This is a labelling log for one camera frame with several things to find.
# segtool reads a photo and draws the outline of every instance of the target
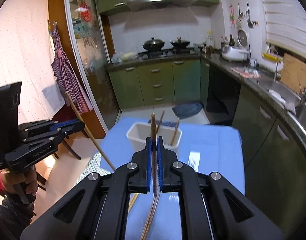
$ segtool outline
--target blue tablecloth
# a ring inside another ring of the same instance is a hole
[[[148,120],[122,119],[101,143],[101,148],[116,168],[131,161],[134,150],[126,137],[126,132],[137,121]],[[212,171],[218,171],[244,194],[244,165],[239,132],[232,127],[216,125],[180,123],[179,128],[182,130],[178,148],[179,161],[187,163],[191,151],[200,152],[198,172],[210,174]],[[104,159],[101,160],[100,167],[112,172]],[[139,195],[127,218],[125,239],[140,239],[152,200],[152,191]],[[178,194],[161,193],[147,239],[181,238]]]

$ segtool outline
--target red sticker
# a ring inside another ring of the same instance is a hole
[[[87,5],[87,3],[83,2],[80,4],[80,12],[81,12],[82,18],[86,22],[90,22],[92,20],[92,14],[90,12],[90,7]]]

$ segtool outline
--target bottle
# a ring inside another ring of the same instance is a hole
[[[230,35],[230,42],[229,42],[229,46],[234,47],[233,45],[233,35]]]
[[[224,42],[224,37],[222,36],[222,41],[221,41],[221,51],[222,51],[222,49],[223,49],[224,45],[225,45],[225,42]]]

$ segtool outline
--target black countertop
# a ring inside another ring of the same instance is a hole
[[[186,55],[175,55],[170,57],[160,57],[155,59],[146,59],[138,58],[135,60],[130,60],[117,64],[108,64],[106,69],[108,72],[114,72],[123,70],[128,67],[137,67],[141,65],[147,65],[151,63],[157,63],[162,61],[170,61],[170,60],[190,60],[190,59],[201,59],[206,62],[211,63],[212,65],[218,67],[223,72],[228,74],[230,77],[238,81],[241,85],[248,88],[253,92],[255,96],[257,96],[267,107],[269,107],[272,111],[275,112],[276,117],[288,128],[289,132],[292,133],[294,139],[297,141],[298,145],[302,148],[303,152],[306,153],[306,131],[301,126],[301,124],[297,121],[297,119],[288,111],[286,111],[281,105],[273,99],[269,93],[261,88],[256,80],[257,79],[245,79],[239,74],[235,73],[231,70],[232,67],[244,67],[248,66],[247,62],[229,62],[224,60],[219,54],[186,54]],[[267,70],[260,69],[262,79],[272,79],[272,73]]]

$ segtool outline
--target checkered apron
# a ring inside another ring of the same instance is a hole
[[[55,76],[57,77],[60,91],[66,101],[66,104],[67,106],[70,105],[70,102],[65,94],[65,92],[67,91],[71,96],[72,101],[75,104],[78,112],[80,114],[87,112],[87,109],[85,108],[86,103],[80,91],[78,81],[71,68],[69,59],[63,50],[60,41],[60,36],[58,33],[58,27],[56,25],[53,26],[53,32],[51,33],[51,35],[55,47],[54,62],[51,65],[55,73]]]

